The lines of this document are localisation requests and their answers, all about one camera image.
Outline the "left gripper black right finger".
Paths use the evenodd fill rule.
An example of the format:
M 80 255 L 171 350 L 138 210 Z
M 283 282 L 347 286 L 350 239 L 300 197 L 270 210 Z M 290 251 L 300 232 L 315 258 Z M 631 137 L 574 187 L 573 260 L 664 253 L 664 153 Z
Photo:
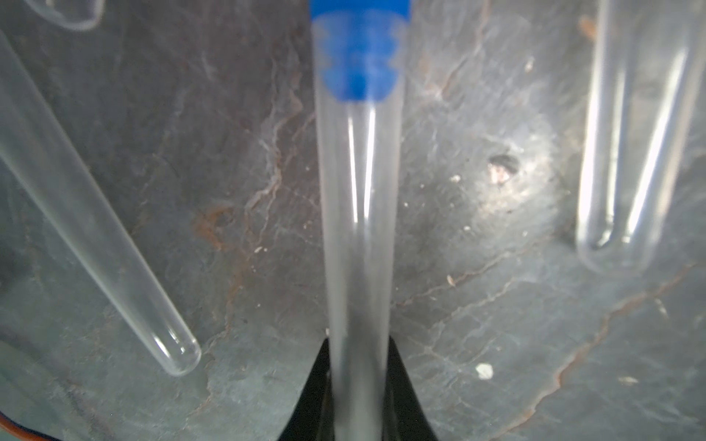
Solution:
M 423 412 L 393 338 L 389 339 L 382 440 L 438 440 Z

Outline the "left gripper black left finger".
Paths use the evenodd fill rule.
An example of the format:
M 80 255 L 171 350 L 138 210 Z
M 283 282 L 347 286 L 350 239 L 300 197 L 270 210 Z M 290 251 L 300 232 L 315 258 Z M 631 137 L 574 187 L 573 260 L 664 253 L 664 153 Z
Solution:
M 334 439 L 329 341 L 325 339 L 292 416 L 279 436 L 279 441 L 332 441 Z

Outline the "clear test tube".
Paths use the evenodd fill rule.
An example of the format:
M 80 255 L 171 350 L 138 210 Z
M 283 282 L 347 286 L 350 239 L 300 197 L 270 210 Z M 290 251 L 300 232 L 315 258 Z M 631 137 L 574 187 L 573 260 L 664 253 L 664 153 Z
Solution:
M 590 269 L 654 257 L 704 72 L 702 1 L 599 2 L 575 233 Z
M 314 55 L 330 366 L 338 440 L 382 438 L 405 54 L 406 30 L 398 59 L 401 76 L 382 102 L 335 99 L 317 75 Z

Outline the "clear test tube diagonal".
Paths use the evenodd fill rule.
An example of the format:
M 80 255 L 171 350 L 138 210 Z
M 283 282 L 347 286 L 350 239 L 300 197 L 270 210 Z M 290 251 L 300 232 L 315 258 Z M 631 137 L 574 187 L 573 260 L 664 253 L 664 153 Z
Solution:
M 6 38 L 1 159 L 164 371 L 193 371 L 199 342 Z

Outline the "blue stopper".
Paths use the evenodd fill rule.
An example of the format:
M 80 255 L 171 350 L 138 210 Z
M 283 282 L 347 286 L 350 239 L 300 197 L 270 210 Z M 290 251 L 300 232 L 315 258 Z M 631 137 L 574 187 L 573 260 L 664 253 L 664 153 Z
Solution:
M 401 76 L 410 1 L 312 1 L 316 72 L 341 102 L 382 102 Z

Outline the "clear test tube lowest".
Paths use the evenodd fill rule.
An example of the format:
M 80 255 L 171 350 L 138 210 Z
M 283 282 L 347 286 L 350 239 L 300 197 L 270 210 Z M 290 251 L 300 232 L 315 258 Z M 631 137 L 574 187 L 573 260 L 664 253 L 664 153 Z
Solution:
M 25 0 L 35 13 L 69 31 L 90 31 L 101 22 L 105 0 Z

